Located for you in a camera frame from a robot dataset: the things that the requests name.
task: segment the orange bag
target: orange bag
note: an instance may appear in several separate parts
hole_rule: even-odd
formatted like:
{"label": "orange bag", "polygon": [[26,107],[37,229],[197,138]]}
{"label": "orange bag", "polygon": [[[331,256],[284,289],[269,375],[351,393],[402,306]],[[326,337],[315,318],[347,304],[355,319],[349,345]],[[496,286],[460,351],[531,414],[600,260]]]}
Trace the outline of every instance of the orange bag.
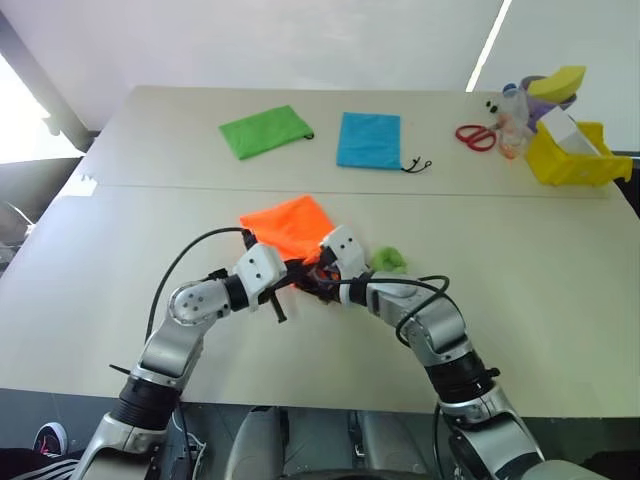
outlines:
{"label": "orange bag", "polygon": [[240,217],[261,243],[275,247],[283,260],[305,259],[313,263],[320,255],[319,243],[334,226],[311,195],[303,195],[268,210]]}

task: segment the yellow bin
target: yellow bin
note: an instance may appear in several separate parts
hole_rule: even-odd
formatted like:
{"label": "yellow bin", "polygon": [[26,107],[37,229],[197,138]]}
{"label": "yellow bin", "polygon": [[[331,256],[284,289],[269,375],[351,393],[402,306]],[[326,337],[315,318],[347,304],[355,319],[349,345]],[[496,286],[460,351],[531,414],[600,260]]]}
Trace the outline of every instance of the yellow bin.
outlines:
{"label": "yellow bin", "polygon": [[611,153],[604,144],[601,123],[578,122],[578,128],[600,151],[597,155],[574,155],[565,152],[551,138],[542,122],[527,151],[527,161],[541,183],[550,185],[604,185],[614,178],[631,179],[630,157]]}

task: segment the black cable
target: black cable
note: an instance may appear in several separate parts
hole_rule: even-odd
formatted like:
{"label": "black cable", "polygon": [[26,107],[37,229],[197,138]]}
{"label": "black cable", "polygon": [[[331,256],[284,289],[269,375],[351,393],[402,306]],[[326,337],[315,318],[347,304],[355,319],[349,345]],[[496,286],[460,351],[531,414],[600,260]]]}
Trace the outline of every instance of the black cable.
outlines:
{"label": "black cable", "polygon": [[180,415],[180,422],[182,422],[182,435],[184,437],[184,448],[187,455],[187,462],[189,468],[187,469],[187,480],[190,480],[193,476],[193,459],[191,458],[191,447],[189,446],[189,433],[187,430],[187,421],[184,418],[184,410],[182,409],[182,402],[178,402],[178,406],[176,407],[178,410],[178,414]]}
{"label": "black cable", "polygon": [[131,375],[131,370],[127,370],[126,368],[119,367],[118,365],[114,365],[113,363],[109,364],[109,368],[113,368],[115,371],[124,373],[125,375]]}
{"label": "black cable", "polygon": [[440,404],[436,402],[436,408],[433,411],[433,462],[435,463],[440,480],[444,480],[444,470],[442,468],[442,459],[440,458],[440,447],[438,446],[438,424],[440,423]]}
{"label": "black cable", "polygon": [[180,260],[182,260],[182,257],[184,257],[189,250],[191,250],[195,245],[200,243],[205,238],[212,237],[213,235],[217,235],[219,233],[244,232],[244,231],[246,231],[246,229],[241,227],[216,228],[215,230],[211,230],[209,232],[203,233],[199,237],[192,240],[191,243],[189,243],[189,245],[184,247],[184,249],[176,257],[176,259],[173,262],[171,262],[171,265],[169,265],[169,268],[162,276],[162,280],[160,280],[160,284],[158,285],[158,288],[156,289],[156,293],[153,296],[153,302],[151,302],[151,309],[149,310],[149,318],[147,319],[147,332],[144,336],[145,342],[149,340],[149,337],[151,336],[151,332],[153,331],[153,319],[156,316],[156,308],[158,307],[158,301],[160,300],[162,289],[164,288],[164,285],[167,283],[167,280],[169,279],[169,275],[171,275],[171,272],[173,272],[173,270],[176,268],[176,265],[178,265]]}
{"label": "black cable", "polygon": [[[433,285],[429,285],[428,283],[424,283],[429,280],[442,280],[442,286],[439,288],[434,287]],[[409,342],[406,338],[402,336],[402,328],[405,324],[411,320],[416,313],[418,313],[423,308],[429,306],[431,303],[435,302],[438,298],[446,297],[445,293],[447,288],[449,288],[449,277],[445,275],[430,275],[428,277],[421,277],[419,280],[411,280],[408,278],[368,278],[368,279],[360,279],[353,278],[351,280],[324,280],[318,278],[319,282],[328,283],[332,285],[354,285],[354,284],[368,284],[368,283],[396,283],[400,285],[414,285],[416,287],[426,288],[427,290],[431,290],[433,295],[427,298],[424,302],[421,302],[417,307],[407,313],[396,325],[396,338],[400,343],[402,343],[405,347],[410,347]]]}
{"label": "black cable", "polygon": [[402,336],[402,329],[404,328],[406,323],[409,320],[411,320],[411,318],[416,313],[418,313],[423,308],[426,308],[429,305],[431,305],[438,298],[443,297],[444,292],[446,292],[447,288],[449,288],[449,278],[445,277],[444,275],[431,275],[431,276],[428,276],[428,277],[421,277],[420,280],[421,281],[442,280],[442,286],[440,288],[436,288],[436,287],[434,287],[432,285],[429,285],[428,283],[425,283],[424,285],[422,285],[423,288],[426,288],[427,290],[431,290],[433,292],[433,295],[431,295],[429,298],[427,298],[424,302],[421,302],[420,304],[418,304],[418,306],[416,306],[413,310],[408,312],[404,317],[402,317],[400,319],[400,321],[396,325],[396,331],[395,331],[396,338],[398,339],[398,341],[401,344],[403,344],[405,347],[409,347],[409,348],[411,348],[411,345],[409,345],[409,341],[405,337]]}
{"label": "black cable", "polygon": [[418,166],[418,163],[420,162],[421,159],[422,157],[412,158],[411,161],[413,162],[413,165],[411,165],[409,168],[402,168],[402,171],[407,173],[420,173],[423,170],[426,170],[427,168],[429,168],[431,165],[433,165],[433,162],[431,160],[426,160],[424,162],[424,166],[416,170],[415,168]]}
{"label": "black cable", "polygon": [[[158,285],[158,288],[156,288],[156,292],[153,295],[153,301],[151,302],[151,308],[149,309],[149,318],[147,319],[147,331],[146,331],[145,336],[144,336],[145,343],[146,343],[147,340],[149,340],[149,337],[151,336],[151,332],[153,331],[153,320],[154,320],[154,318],[156,316],[156,308],[158,307],[158,301],[160,300],[160,295],[162,294],[162,290],[164,289],[164,286],[167,283],[167,280],[169,279],[169,276],[171,275],[173,270],[176,268],[178,263],[180,263],[180,260],[182,260],[182,258],[187,254],[187,252],[189,250],[191,250],[195,245],[200,243],[205,238],[212,237],[213,235],[217,235],[219,233],[227,233],[227,232],[241,232],[241,233],[244,233],[244,232],[248,232],[248,230],[245,229],[245,228],[241,228],[241,227],[225,227],[225,228],[216,228],[215,230],[211,230],[209,232],[203,233],[199,237],[197,237],[194,240],[192,240],[186,247],[184,247],[182,249],[182,251],[178,254],[178,256],[175,258],[175,260],[173,262],[171,262],[171,265],[169,265],[169,268],[167,269],[167,271],[162,276],[162,279],[160,280],[160,284]],[[182,409],[182,401],[181,400],[178,400],[178,404],[176,405],[176,410],[178,410],[178,414],[180,415],[180,420],[182,422],[182,434],[184,436],[184,448],[185,448],[186,454],[188,455],[186,460],[187,460],[187,462],[189,462],[188,463],[189,468],[187,469],[187,477],[186,478],[187,478],[187,480],[191,480],[191,477],[193,476],[194,465],[193,465],[193,459],[191,458],[191,447],[189,446],[189,431],[187,430],[187,422],[186,422],[186,420],[184,418],[184,410]]]}

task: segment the green bag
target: green bag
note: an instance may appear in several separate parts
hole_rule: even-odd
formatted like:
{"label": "green bag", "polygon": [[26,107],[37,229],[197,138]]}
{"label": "green bag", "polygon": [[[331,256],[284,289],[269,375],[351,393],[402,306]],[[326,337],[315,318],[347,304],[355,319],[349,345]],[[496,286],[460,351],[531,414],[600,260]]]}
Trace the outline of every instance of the green bag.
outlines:
{"label": "green bag", "polygon": [[382,247],[376,250],[371,258],[371,269],[374,272],[407,273],[407,262],[393,247]]}
{"label": "green bag", "polygon": [[311,127],[289,105],[220,125],[219,128],[240,160],[294,140],[313,138]]}

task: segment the white box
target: white box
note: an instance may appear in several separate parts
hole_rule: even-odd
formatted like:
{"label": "white box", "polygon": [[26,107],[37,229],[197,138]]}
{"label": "white box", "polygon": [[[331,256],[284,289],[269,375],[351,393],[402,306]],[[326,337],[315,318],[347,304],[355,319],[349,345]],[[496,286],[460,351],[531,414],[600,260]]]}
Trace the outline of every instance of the white box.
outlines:
{"label": "white box", "polygon": [[565,152],[574,155],[600,155],[598,149],[580,131],[576,122],[560,107],[540,118],[554,142]]}

